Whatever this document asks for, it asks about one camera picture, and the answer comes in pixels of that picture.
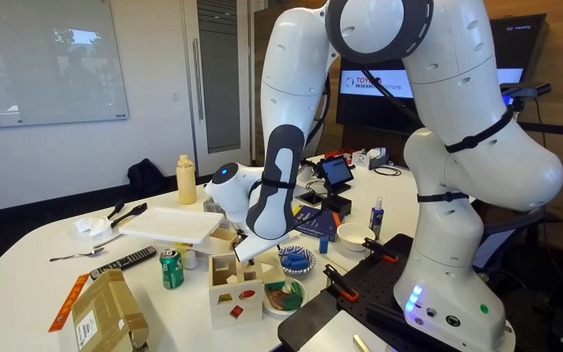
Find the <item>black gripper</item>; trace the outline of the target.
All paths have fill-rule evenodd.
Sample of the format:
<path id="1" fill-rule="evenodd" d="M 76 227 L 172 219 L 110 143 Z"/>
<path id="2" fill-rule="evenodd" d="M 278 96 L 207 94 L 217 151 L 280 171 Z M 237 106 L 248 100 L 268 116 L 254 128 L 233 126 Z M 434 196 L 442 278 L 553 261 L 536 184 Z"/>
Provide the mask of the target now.
<path id="1" fill-rule="evenodd" d="M 274 231 L 274 229 L 264 229 L 264 231 L 252 231 L 244 229 L 243 231 L 243 241 L 235 247 L 235 257 L 239 262 L 248 262 L 266 251 L 286 243 L 291 239 L 291 233 L 287 229 Z"/>

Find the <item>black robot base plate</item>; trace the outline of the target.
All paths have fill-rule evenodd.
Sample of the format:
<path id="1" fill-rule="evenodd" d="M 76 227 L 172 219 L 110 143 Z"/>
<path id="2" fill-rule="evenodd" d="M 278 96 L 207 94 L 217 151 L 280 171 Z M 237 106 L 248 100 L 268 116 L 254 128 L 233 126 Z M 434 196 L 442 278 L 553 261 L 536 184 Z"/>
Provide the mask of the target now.
<path id="1" fill-rule="evenodd" d="M 428 349 L 430 339 L 405 323 L 393 298 L 393 286 L 403 274 L 411 245 L 413 239 L 407 235 L 395 235 L 385 245 L 368 241 L 370 255 L 350 272 L 336 274 L 327 268 L 327 288 L 280 325 L 282 347 L 287 352 L 299 352 L 338 313 L 348 313 L 360 327 L 397 352 Z"/>

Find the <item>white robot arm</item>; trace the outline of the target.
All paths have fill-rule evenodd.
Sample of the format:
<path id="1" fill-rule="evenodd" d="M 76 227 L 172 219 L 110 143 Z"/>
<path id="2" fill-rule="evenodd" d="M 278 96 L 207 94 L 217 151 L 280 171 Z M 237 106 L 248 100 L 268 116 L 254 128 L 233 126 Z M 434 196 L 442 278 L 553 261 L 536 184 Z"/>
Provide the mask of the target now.
<path id="1" fill-rule="evenodd" d="M 205 186 L 244 231 L 235 259 L 287 239 L 307 133 L 336 59 L 397 61 L 413 90 L 418 128 L 399 159 L 415 178 L 418 218 L 393 286 L 405 325 L 460 352 L 512 352 L 506 309 L 473 272 L 483 237 L 473 204 L 536 212 L 559 194 L 563 165 L 504 104 L 483 0 L 325 0 L 278 16 L 260 77 L 264 163 L 227 163 Z"/>

